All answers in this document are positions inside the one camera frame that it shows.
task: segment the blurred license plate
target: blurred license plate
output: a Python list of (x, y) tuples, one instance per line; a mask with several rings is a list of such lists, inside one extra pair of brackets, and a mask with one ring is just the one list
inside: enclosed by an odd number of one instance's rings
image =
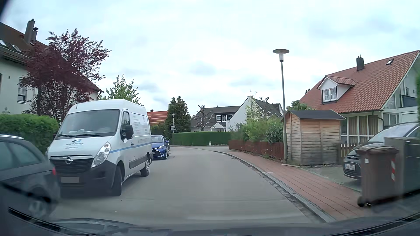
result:
[(80, 182), (79, 177), (61, 177), (63, 184), (77, 184)]
[(344, 166), (344, 168), (349, 169), (349, 170), (356, 170), (356, 166), (355, 165), (351, 165), (351, 164), (346, 164)]

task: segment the red tiled roof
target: red tiled roof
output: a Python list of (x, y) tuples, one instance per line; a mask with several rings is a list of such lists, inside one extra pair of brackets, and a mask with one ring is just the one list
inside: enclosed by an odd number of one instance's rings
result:
[(159, 123), (164, 123), (166, 117), (168, 116), (168, 111), (152, 111), (147, 113), (147, 117), (149, 118), (149, 123), (151, 126), (157, 125)]
[[(323, 78), (300, 99), (300, 102), (315, 110), (332, 109), (337, 113), (380, 110), (408, 72), (419, 52), (416, 50), (367, 63), (360, 71), (353, 67), (326, 75), (338, 84), (350, 85), (349, 82), (353, 81), (354, 84), (351, 85), (354, 87), (347, 90), (337, 102), (322, 104), (321, 90), (317, 88), (325, 79)], [(386, 65), (390, 59), (393, 59), (392, 64)]]
[[(19, 30), (13, 29), (12, 27), (1, 23), (0, 22), (0, 39), (4, 42), (11, 43), (17, 46), (20, 50), (30, 50), (33, 46), (27, 44), (24, 40), (24, 33), (20, 32)], [(36, 40), (33, 42), (35, 45), (39, 45), (41, 48), (47, 47), (47, 45), (41, 43), (40, 41)], [(88, 86), (95, 91), (103, 92), (98, 86), (88, 80)]]

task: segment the dormer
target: dormer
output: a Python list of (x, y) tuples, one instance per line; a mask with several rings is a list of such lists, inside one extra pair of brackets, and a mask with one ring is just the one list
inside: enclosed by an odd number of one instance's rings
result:
[(339, 100), (353, 86), (355, 86), (354, 80), (350, 78), (326, 75), (317, 89), (321, 90), (324, 103)]

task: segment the car side mirror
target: car side mirror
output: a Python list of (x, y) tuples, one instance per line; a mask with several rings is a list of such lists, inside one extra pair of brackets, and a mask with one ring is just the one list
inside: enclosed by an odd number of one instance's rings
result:
[(132, 139), (134, 135), (134, 130), (132, 125), (125, 125), (123, 129), (121, 129), (121, 138), (122, 139)]

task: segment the blue car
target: blue car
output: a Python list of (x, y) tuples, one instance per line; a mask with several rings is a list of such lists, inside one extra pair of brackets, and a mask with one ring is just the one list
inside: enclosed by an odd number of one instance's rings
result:
[(164, 159), (169, 157), (169, 141), (163, 135), (152, 135), (153, 159)]

